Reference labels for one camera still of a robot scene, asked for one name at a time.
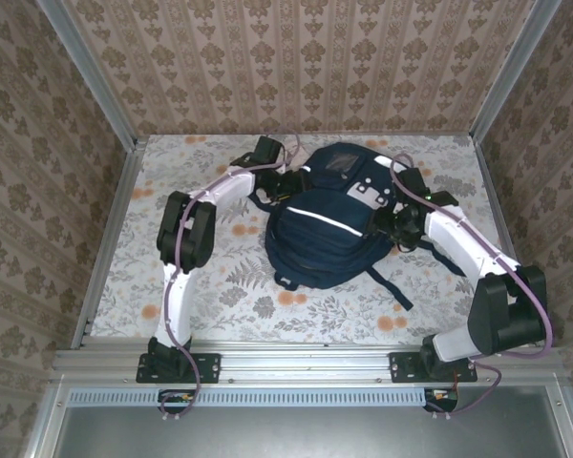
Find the navy blue backpack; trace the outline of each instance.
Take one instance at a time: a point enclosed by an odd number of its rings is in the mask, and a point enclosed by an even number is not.
[[[367,272],[404,308],[412,308],[399,288],[373,269],[393,248],[386,235],[368,231],[376,209],[396,204],[389,164],[385,156],[350,143],[314,152],[301,167],[309,189],[270,210],[265,249],[278,284],[289,291],[299,285],[328,289]],[[430,243],[424,247],[462,274]]]

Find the patterned surface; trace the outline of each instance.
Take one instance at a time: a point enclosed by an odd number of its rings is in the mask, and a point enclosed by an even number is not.
[[[573,383],[573,1],[562,2],[483,150],[521,259],[545,271]]]
[[[467,136],[303,135],[308,152],[346,140],[379,153],[407,152],[429,185],[459,199],[472,222],[498,239]],[[200,189],[251,151],[254,135],[151,136],[106,282],[92,335],[151,336],[159,319],[162,264],[155,239],[167,196]],[[221,214],[215,252],[203,268],[192,312],[197,339],[419,344],[465,321],[471,287],[427,252],[387,256],[375,266],[415,304],[404,311],[367,274],[330,290],[284,291],[273,282],[263,237],[266,214],[247,199]]]
[[[0,457],[70,345],[123,152],[33,1],[0,1]]]
[[[534,0],[66,0],[138,133],[467,132]]]

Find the patterned wall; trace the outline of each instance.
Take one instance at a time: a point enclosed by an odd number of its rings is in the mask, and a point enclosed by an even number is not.
[[[573,1],[563,1],[482,144],[521,259],[545,270],[573,382]]]
[[[70,345],[124,153],[33,1],[0,0],[0,457]]]
[[[138,133],[466,132],[533,0],[66,0]]]

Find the aluminum frame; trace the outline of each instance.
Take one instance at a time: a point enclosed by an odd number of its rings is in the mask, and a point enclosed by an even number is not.
[[[131,154],[136,145],[136,129],[117,101],[110,84],[104,78],[101,66],[93,58],[66,6],[63,2],[55,0],[38,0],[38,4],[47,15],[108,122],[111,123],[123,148],[128,155]]]
[[[91,326],[102,297],[104,283],[108,278],[113,255],[117,249],[117,242],[125,214],[127,213],[127,206],[134,191],[138,172],[142,167],[142,157],[144,156],[147,142],[148,137],[141,138],[136,144],[136,149],[133,153],[125,157],[121,177],[113,198],[113,205],[106,221],[106,228],[104,229],[102,242],[99,245],[94,270],[89,279],[89,285],[83,299],[70,348],[79,348],[85,334],[91,332]]]
[[[490,176],[490,170],[488,169],[488,164],[486,164],[484,153],[479,142],[475,141],[473,138],[472,141],[474,142],[474,148],[476,149],[477,163],[479,165],[479,170],[481,171],[484,189],[486,190],[486,195],[490,202],[490,209],[493,212],[493,218],[495,220],[495,225],[497,226],[500,246],[507,256],[516,260],[518,258],[516,255],[516,249],[514,248],[514,243],[509,235],[507,223],[505,222],[503,211],[500,208],[499,197],[495,191],[495,185],[493,184],[493,179]]]
[[[28,458],[53,457],[70,391],[79,387],[119,388],[123,392],[141,387],[190,389],[191,384],[137,384],[138,357],[145,339],[89,338],[79,350],[57,353],[49,389],[40,409],[27,453]],[[321,345],[293,343],[195,342],[194,352],[223,355],[219,383],[204,390],[254,388],[383,388],[445,387],[450,384],[393,384],[388,354],[417,350],[415,346]],[[525,348],[523,352],[539,351]],[[557,350],[542,360],[517,360],[499,355],[484,360],[503,374],[501,385],[543,386],[554,420],[569,458],[573,458],[573,392]],[[461,386],[488,386],[496,378],[480,369],[479,381]]]
[[[533,5],[471,126],[474,141],[481,142],[488,133],[560,5],[561,0],[542,0]]]

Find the ventilation slot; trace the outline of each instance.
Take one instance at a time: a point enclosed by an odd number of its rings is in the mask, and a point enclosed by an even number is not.
[[[68,406],[158,406],[158,388],[73,388]],[[182,406],[166,403],[167,406]],[[208,388],[198,406],[424,406],[423,388]]]

